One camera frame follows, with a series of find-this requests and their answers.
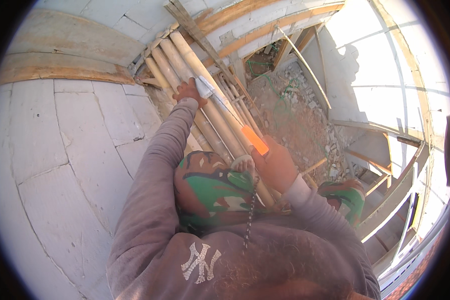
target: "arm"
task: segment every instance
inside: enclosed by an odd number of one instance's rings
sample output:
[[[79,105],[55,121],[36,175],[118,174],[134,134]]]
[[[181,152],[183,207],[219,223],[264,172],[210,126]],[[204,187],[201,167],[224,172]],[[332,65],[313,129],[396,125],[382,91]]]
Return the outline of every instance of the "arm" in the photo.
[[[151,139],[115,228],[107,262],[114,297],[144,272],[154,258],[162,255],[179,226],[173,173],[183,159],[199,107],[198,101],[191,97],[179,100]]]
[[[365,246],[358,239],[348,221],[328,204],[326,199],[311,189],[298,174],[287,148],[264,136],[270,148],[265,157],[252,150],[252,158],[263,181],[282,193],[293,208],[293,214],[306,226],[306,230],[328,240],[340,251],[350,266],[365,279],[366,291],[361,293],[380,298],[380,287],[367,257]]]

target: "dirt ground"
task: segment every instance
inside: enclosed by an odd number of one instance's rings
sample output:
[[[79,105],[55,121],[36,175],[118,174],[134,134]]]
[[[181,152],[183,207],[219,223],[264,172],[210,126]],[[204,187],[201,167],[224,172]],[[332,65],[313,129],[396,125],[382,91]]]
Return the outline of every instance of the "dirt ground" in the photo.
[[[257,61],[257,56],[254,55],[250,60]],[[300,171],[328,157],[327,162],[310,173],[318,185],[324,181],[351,178],[351,168],[344,158],[342,147],[348,146],[351,141],[347,137],[354,135],[354,132],[344,132],[348,129],[335,128],[328,123],[298,63],[293,62],[268,73],[268,76],[280,96],[273,91],[264,76],[250,81],[247,88],[252,99],[256,98],[255,104],[265,120],[264,128],[261,128],[263,132],[288,148]],[[288,88],[281,99],[289,83],[296,88]]]

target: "camouflage fabric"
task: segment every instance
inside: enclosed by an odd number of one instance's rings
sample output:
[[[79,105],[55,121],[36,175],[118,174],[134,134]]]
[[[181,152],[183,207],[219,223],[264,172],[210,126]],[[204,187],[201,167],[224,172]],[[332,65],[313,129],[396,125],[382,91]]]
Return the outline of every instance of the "camouflage fabric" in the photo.
[[[252,203],[253,179],[234,171],[214,152],[193,151],[174,173],[180,225],[186,232],[212,226],[246,223]],[[258,203],[256,212],[264,212]]]
[[[345,219],[352,227],[358,226],[365,203],[365,191],[360,181],[356,179],[343,182],[326,181],[320,184],[317,193],[327,198],[327,202],[336,210],[345,214]]]

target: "white brick wall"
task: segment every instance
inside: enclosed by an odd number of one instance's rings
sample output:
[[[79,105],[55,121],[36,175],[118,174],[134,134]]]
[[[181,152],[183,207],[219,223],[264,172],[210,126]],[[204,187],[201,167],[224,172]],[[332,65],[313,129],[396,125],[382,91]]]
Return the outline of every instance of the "white brick wall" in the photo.
[[[124,127],[132,119],[138,141]],[[0,86],[0,238],[35,297],[112,298],[105,275],[112,233],[160,123],[139,85]],[[114,136],[125,143],[115,146]]]

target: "orange utility knife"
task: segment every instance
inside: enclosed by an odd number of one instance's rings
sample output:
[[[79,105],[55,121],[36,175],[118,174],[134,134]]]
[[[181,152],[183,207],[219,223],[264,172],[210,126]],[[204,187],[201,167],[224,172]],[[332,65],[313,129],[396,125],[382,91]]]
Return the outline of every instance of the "orange utility knife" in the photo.
[[[252,143],[252,145],[257,149],[258,153],[262,156],[268,153],[269,148],[265,145],[264,141],[262,141],[258,135],[250,128],[248,125],[242,127],[242,132],[246,136],[246,138]]]

